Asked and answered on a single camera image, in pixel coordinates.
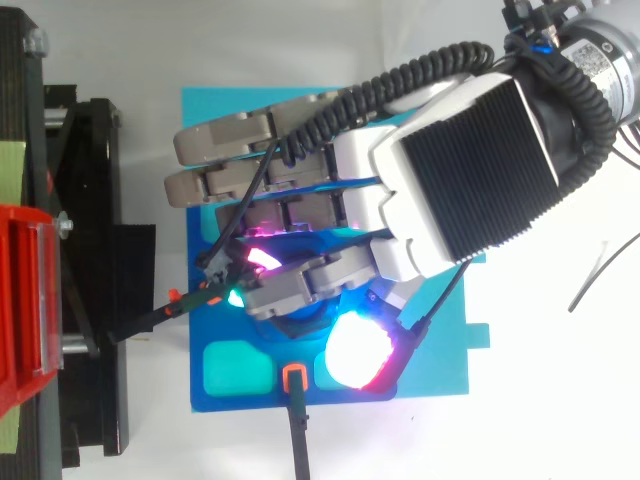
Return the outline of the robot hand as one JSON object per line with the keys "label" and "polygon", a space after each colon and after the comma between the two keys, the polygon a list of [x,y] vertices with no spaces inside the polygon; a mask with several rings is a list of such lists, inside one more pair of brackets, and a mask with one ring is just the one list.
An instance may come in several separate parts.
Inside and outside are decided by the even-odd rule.
{"label": "robot hand", "polygon": [[338,128],[287,166],[291,141],[348,91],[305,95],[178,132],[175,208],[219,208],[233,238],[275,242],[346,228],[351,240],[257,276],[245,308],[283,318],[380,280],[430,278],[527,230],[560,198],[540,122],[521,84],[489,73],[412,96],[400,125]]}

